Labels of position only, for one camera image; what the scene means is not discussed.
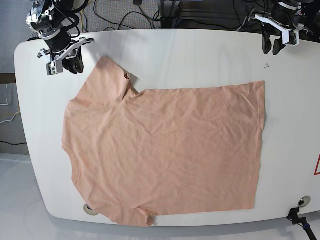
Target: floor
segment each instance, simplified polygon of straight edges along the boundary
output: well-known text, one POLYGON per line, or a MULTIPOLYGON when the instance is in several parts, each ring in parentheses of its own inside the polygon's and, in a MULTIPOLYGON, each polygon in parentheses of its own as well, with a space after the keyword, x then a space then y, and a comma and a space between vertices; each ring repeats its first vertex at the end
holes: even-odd
MULTIPOLYGON (((0 239, 3 240, 299 240, 300 226, 285 218, 199 227, 129 227, 51 216, 29 156, 0 153, 0 239)), ((305 215, 320 236, 320 212, 305 215)))

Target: black wire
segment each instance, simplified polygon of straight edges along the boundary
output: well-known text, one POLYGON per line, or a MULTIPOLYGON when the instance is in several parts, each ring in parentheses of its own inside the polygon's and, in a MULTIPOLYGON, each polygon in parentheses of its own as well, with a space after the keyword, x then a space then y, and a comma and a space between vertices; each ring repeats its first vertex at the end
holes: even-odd
POLYGON ((155 20, 159 17, 160 13, 159 10, 153 15, 153 19, 152 19, 152 27, 155 29, 155 20))
POLYGON ((139 9, 140 9, 140 11, 142 12, 142 14, 146 17, 146 18, 148 18, 148 19, 150 19, 150 20, 154 20, 154 18, 151 18, 151 17, 149 17, 149 16, 147 16, 146 14, 145 14, 145 12, 142 10, 142 8, 141 8, 141 6, 139 6, 139 9))
MULTIPOLYGON (((249 24, 248 24, 248 29, 251 28, 251 27, 253 27, 253 26, 255 26, 255 25, 258 25, 258 24, 260 25, 261 22, 254 23, 254 24, 252 24, 252 25, 249 25, 249 24)), ((259 33, 260 33, 260 32, 261 32, 261 29, 252 29, 251 31, 248 30, 248 33, 255 33, 255 31, 259 31, 259 33)))
POLYGON ((86 14, 85 14, 85 10, 83 10, 82 15, 83 15, 84 18, 85 18, 85 25, 86 25, 86 27, 85 27, 84 24, 82 24, 83 29, 84 29, 87 33, 89 33, 89 30, 88 30, 88 29, 89 29, 89 27, 88 27, 88 18, 87 18, 86 14))
POLYGON ((10 142, 7 142, 7 141, 0 141, 0 143, 9 144, 9 145, 12 145, 12 146, 18 146, 18 145, 27 144, 26 142, 13 144, 13 143, 10 143, 10 142))
POLYGON ((240 24, 240 26, 241 26, 242 24, 241 24, 239 14, 238 14, 237 9, 236 9, 236 6, 235 6, 235 0, 233 0, 232 4, 233 4, 233 9, 234 9, 235 14, 236 14, 236 18, 238 19, 238 22, 239 22, 239 24, 240 24))
POLYGON ((57 11, 58 11, 59 13, 61 13, 62 16, 64 16, 66 19, 68 19, 68 20, 70 21, 70 23, 71 23, 71 24, 76 28, 76 30, 78 31, 78 35, 77 35, 77 36, 71 36, 71 38, 74 39, 74 38, 79 37, 79 36, 80 36, 80 30, 79 30, 78 26, 75 25, 75 23, 74 23, 73 21, 71 21, 71 19, 70 19, 69 17, 67 17, 67 16, 57 7, 57 5, 56 5, 56 3, 55 3, 54 0, 51 0, 51 2, 52 2, 52 4, 53 4, 54 8, 57 9, 57 11))
MULTIPOLYGON (((100 19, 102 19, 102 20, 104 20, 104 21, 106 21, 106 22, 108 22, 108 23, 110 23, 110 24, 114 24, 114 25, 120 26, 119 23, 115 23, 115 22, 109 21, 109 20, 103 18, 102 16, 98 15, 98 14, 96 13, 96 2, 97 2, 97 0, 94 0, 93 13, 94 13, 98 18, 100 18, 100 19)), ((126 26, 126 25, 123 25, 123 24, 122 24, 122 26, 123 26, 123 27, 126 27, 126 28, 128 28, 128 29, 134 29, 133 27, 126 26)))
POLYGON ((52 42, 52 45, 51 45, 51 47, 50 47, 50 62, 52 62, 53 61, 53 59, 52 59, 52 48, 53 48, 53 46, 54 46, 54 44, 55 44, 55 42, 53 41, 52 42))
POLYGON ((203 22, 199 22, 199 21, 196 21, 196 20, 189 20, 189 21, 197 23, 197 24, 201 24, 201 25, 215 26, 215 27, 219 27, 219 28, 227 29, 227 30, 238 29, 241 26, 240 25, 240 26, 235 26, 235 27, 226 27, 226 26, 222 26, 220 24, 203 23, 203 22))
POLYGON ((72 11, 70 11, 68 13, 77 14, 77 13, 81 12, 83 9, 85 9, 85 7, 88 5, 88 3, 89 3, 89 0, 85 0, 84 3, 81 5, 81 7, 77 8, 75 10, 72 10, 72 11))
POLYGON ((251 28, 251 27, 253 27, 253 26, 255 26, 255 25, 261 24, 261 22, 259 21, 259 22, 257 22, 257 23, 252 24, 252 25, 249 25, 249 23, 250 23, 250 22, 249 22, 249 20, 250 20, 250 12, 247 11, 247 13, 248 13, 248 14, 247 14, 247 20, 246 20, 246 22, 244 23, 244 25, 242 26, 242 29, 245 30, 245 27, 247 27, 247 30, 246 30, 246 31, 247 31, 248 33, 250 33, 249 28, 251 28))
POLYGON ((115 31, 115 29, 114 29, 112 26, 108 26, 108 27, 106 27, 106 28, 103 30, 103 32, 104 32, 105 30, 107 30, 107 29, 112 29, 113 31, 115 31))
POLYGON ((142 14, 141 12, 138 12, 138 11, 131 11, 131 12, 128 12, 128 13, 122 18, 122 20, 121 20, 121 22, 120 22, 120 24, 119 24, 118 30, 120 30, 121 26, 124 26, 122 23, 124 22, 124 20, 126 19, 126 17, 129 16, 130 14, 139 14, 139 15, 141 15, 141 16, 144 16, 144 17, 147 19, 147 21, 149 22, 150 28, 152 29, 152 24, 151 24, 151 22, 149 21, 149 19, 148 19, 144 14, 142 14))
POLYGON ((73 24, 64 27, 64 29, 66 31, 69 31, 70 29, 73 29, 75 26, 78 26, 78 24, 80 23, 80 18, 76 14, 70 15, 69 18, 73 19, 74 22, 73 22, 73 24))
MULTIPOLYGON (((286 219, 288 219, 290 222, 292 222, 291 219, 289 219, 289 218, 287 218, 287 217, 286 217, 286 219)), ((299 225, 300 227, 304 228, 304 226, 302 226, 300 223, 297 223, 297 225, 299 225)))
POLYGON ((181 16, 181 14, 183 13, 183 9, 180 6, 179 6, 179 9, 180 9, 179 15, 174 17, 174 19, 176 18, 176 22, 175 22, 175 25, 173 27, 174 29, 177 28, 177 26, 181 23, 181 22, 179 22, 179 18, 181 16))

